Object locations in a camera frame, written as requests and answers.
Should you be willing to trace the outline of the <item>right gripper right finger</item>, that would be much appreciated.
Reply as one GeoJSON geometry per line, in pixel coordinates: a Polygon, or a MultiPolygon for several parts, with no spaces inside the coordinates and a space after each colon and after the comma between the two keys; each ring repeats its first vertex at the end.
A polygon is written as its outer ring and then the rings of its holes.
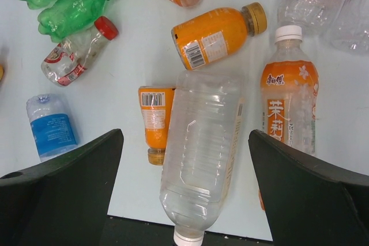
{"type": "Polygon", "coordinates": [[[260,130],[248,139],[274,245],[368,245],[368,176],[260,130]]]}

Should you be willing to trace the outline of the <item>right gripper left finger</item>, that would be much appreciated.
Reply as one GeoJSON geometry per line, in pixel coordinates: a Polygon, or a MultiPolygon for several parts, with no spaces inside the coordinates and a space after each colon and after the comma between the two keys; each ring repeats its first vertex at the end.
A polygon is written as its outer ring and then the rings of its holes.
{"type": "Polygon", "coordinates": [[[99,245],[123,149],[113,129],[1,177],[1,245],[99,245]]]}

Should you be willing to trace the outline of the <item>orange juice bottle barcode up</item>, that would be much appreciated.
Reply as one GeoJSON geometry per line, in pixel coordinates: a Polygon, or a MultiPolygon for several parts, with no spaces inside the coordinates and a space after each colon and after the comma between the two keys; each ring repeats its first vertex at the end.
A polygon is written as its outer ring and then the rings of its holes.
{"type": "Polygon", "coordinates": [[[138,89],[148,161],[152,165],[164,163],[174,93],[174,86],[141,86],[138,89]]]}

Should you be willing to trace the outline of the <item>orange juice bottle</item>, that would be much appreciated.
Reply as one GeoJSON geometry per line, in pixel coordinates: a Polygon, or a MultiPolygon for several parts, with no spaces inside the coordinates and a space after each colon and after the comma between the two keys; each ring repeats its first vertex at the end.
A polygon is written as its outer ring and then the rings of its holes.
{"type": "Polygon", "coordinates": [[[262,5],[254,2],[241,10],[211,10],[173,27],[171,35],[185,69],[195,70],[234,54],[267,25],[262,5]]]}

